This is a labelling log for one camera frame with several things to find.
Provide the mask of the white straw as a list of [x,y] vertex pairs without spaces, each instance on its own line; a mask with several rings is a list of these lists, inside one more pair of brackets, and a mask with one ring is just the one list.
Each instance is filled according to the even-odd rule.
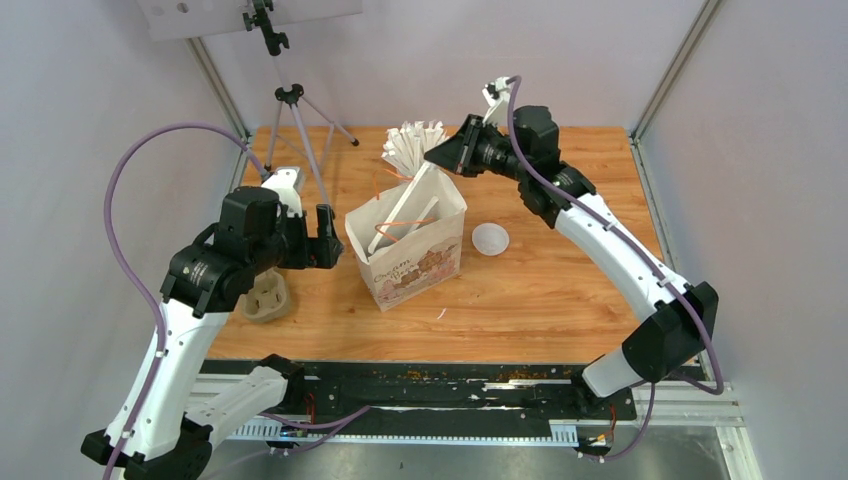
[[366,249],[369,255],[397,243],[434,219],[432,211],[439,202],[434,191],[435,172],[434,164],[423,163],[386,218],[375,225],[376,234]]
[[431,211],[438,203],[437,196],[431,196],[428,200],[416,204],[408,200],[396,212],[390,213],[385,221],[378,223],[375,230],[382,237],[397,242],[417,228],[432,222]]

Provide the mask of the paper takeout bag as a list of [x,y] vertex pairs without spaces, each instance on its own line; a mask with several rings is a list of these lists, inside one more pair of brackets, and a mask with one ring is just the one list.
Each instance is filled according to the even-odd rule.
[[467,204],[437,167],[433,183],[439,203],[432,211],[433,221],[373,255],[366,252],[376,234],[375,225],[386,218],[411,180],[380,192],[345,215],[345,231],[360,274],[382,312],[456,276],[460,269]]

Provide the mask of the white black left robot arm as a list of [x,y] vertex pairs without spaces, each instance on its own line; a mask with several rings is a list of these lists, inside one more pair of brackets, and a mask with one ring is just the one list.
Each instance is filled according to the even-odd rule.
[[275,268],[331,269],[343,245],[331,206],[316,208],[317,233],[290,215],[277,192],[240,187],[219,219],[171,259],[152,302],[154,334],[115,419],[85,436],[81,451],[107,473],[128,479],[196,479],[214,449],[256,415],[298,411],[306,400],[303,368],[272,354],[203,405],[187,400],[207,352],[258,276]]

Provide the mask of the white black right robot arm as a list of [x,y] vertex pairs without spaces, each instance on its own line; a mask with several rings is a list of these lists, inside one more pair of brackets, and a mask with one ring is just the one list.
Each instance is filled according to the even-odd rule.
[[708,282],[694,285],[663,265],[617,220],[592,182],[561,160],[559,133],[545,106],[518,108],[507,134],[470,114],[424,158],[464,177],[492,172],[516,181],[528,210],[586,253],[639,318],[620,347],[576,375],[572,406],[592,418],[611,395],[657,383],[705,350],[719,297]]

